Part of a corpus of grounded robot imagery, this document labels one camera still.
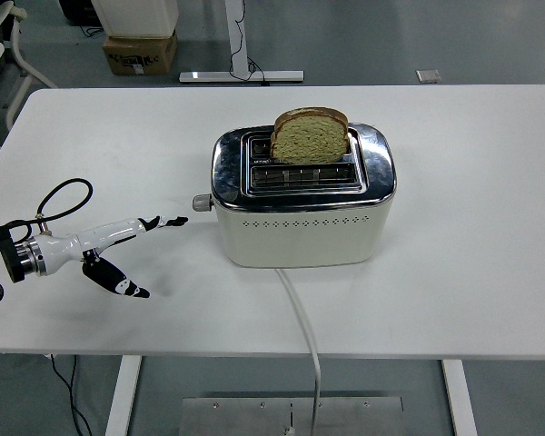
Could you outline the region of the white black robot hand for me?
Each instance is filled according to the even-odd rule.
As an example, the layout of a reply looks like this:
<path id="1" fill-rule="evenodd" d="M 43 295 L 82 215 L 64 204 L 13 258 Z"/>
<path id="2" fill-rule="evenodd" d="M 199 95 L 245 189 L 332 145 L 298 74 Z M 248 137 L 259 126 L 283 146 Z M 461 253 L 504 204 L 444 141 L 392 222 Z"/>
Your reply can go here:
<path id="1" fill-rule="evenodd" d="M 108 292 L 147 299 L 150 293 L 107 261 L 102 256 L 103 251 L 139 234 L 163 227 L 180 227 L 187 222 L 188 219 L 183 216 L 155 216 L 109 223 L 65 237 L 40 233 L 30 239 L 27 252 L 34 262 L 33 272 L 39 276 L 51 275 L 66 263 L 78 261 L 82 265 L 83 275 Z"/>

